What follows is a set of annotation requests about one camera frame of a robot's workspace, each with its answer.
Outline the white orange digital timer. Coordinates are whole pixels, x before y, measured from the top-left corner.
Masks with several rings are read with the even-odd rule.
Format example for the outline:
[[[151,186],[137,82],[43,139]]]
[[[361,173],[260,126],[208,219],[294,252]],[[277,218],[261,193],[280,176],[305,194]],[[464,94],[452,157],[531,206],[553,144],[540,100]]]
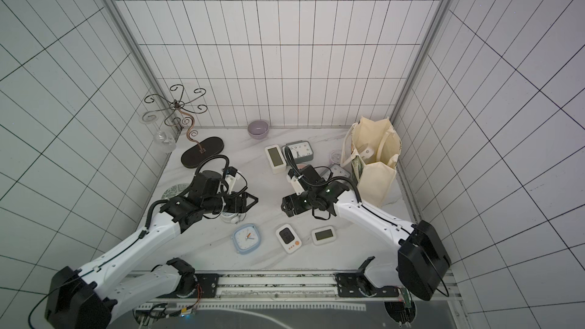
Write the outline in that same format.
[[[293,254],[303,245],[302,239],[290,224],[282,225],[275,234],[287,254]]]

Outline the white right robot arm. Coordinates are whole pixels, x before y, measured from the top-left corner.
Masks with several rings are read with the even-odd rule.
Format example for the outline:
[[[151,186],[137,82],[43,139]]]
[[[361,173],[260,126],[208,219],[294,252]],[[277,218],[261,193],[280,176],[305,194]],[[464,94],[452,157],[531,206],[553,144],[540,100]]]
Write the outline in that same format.
[[[310,165],[288,170],[286,179],[295,190],[282,199],[281,210],[293,217],[304,212],[322,221],[332,216],[357,224],[386,243],[390,262],[379,269],[381,277],[364,275],[373,286],[400,283],[410,293],[429,301],[435,293],[449,296],[444,277],[452,260],[429,222],[408,222],[366,202],[350,178],[322,178]]]

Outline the cream canvas floral tote bag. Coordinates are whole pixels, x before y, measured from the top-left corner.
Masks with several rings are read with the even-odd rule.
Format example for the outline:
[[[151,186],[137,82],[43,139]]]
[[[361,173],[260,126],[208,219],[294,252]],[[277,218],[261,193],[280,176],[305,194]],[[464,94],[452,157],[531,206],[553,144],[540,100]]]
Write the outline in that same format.
[[[362,200],[382,207],[401,153],[402,140],[389,119],[362,117],[344,137],[341,167],[352,174]]]

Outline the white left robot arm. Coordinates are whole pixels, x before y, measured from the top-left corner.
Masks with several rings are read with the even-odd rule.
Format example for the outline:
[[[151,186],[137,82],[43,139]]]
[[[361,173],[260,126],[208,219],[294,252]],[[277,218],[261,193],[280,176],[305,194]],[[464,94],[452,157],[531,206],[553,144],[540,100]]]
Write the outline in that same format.
[[[200,295],[195,269],[178,257],[132,280],[126,276],[205,216],[248,212],[258,199],[246,187],[234,189],[241,176],[234,167],[221,173],[196,171],[183,191],[149,207],[142,228],[79,269],[58,271],[51,280],[44,318],[54,328],[106,328],[161,295],[181,299]]]

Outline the white twin-bell alarm clock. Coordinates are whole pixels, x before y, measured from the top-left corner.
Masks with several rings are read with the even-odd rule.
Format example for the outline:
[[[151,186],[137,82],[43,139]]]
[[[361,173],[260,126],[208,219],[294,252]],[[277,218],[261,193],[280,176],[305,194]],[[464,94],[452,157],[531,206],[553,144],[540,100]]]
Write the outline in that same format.
[[[246,216],[247,216],[247,213],[222,212],[220,214],[220,219],[225,223],[237,225],[240,222],[243,222],[245,220]]]

